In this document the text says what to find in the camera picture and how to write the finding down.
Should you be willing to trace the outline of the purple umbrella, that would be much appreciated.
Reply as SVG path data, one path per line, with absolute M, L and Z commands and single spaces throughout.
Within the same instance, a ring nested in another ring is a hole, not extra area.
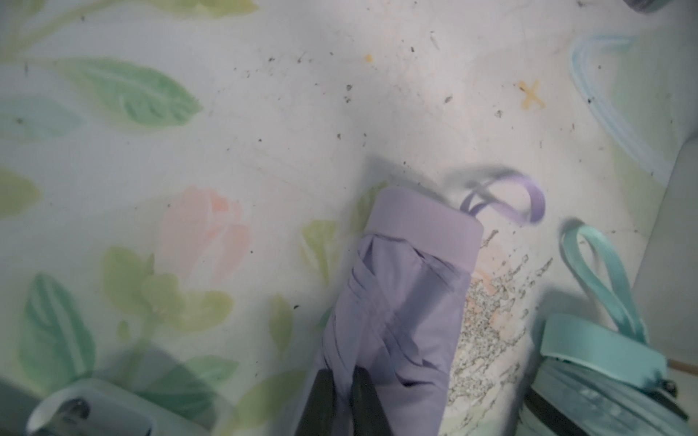
M 488 185 L 456 208 L 407 187 L 378 193 L 303 393 L 306 404 L 317 372 L 333 372 L 331 435 L 354 435 L 356 366 L 368 370 L 394 435 L 438 434 L 483 240 L 477 216 L 492 208 L 518 225 L 545 216 L 545 194 L 531 177 L 513 172 L 501 180 L 527 190 L 527 212 L 491 196 Z

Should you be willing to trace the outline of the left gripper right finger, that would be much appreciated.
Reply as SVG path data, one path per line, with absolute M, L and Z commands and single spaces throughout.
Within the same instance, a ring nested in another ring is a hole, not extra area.
M 354 436 L 393 436 L 384 407 L 367 369 L 354 368 L 350 395 Z

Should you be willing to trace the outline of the white plastic drawer cabinet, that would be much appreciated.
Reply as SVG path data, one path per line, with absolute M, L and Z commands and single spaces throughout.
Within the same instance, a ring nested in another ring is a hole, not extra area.
M 652 346 L 697 365 L 697 139 L 681 148 L 634 293 Z

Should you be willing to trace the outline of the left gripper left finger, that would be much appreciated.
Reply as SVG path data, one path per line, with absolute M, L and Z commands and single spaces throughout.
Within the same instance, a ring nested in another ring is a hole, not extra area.
M 295 436 L 330 436 L 336 413 L 334 374 L 329 369 L 319 370 L 296 427 Z

